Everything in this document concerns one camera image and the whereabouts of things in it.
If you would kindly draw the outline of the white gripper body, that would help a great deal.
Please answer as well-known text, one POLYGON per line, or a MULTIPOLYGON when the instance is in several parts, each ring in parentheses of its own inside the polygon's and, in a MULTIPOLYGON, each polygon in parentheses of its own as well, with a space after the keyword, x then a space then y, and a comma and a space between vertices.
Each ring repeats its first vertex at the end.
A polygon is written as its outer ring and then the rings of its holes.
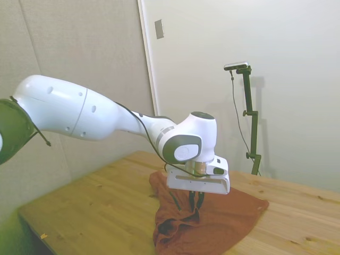
POLYGON ((194 177, 178 169, 171 169, 167 174, 166 184, 171 189, 207 192, 215 194, 228 194, 230 192, 230 180, 228 175, 218 177, 194 177))

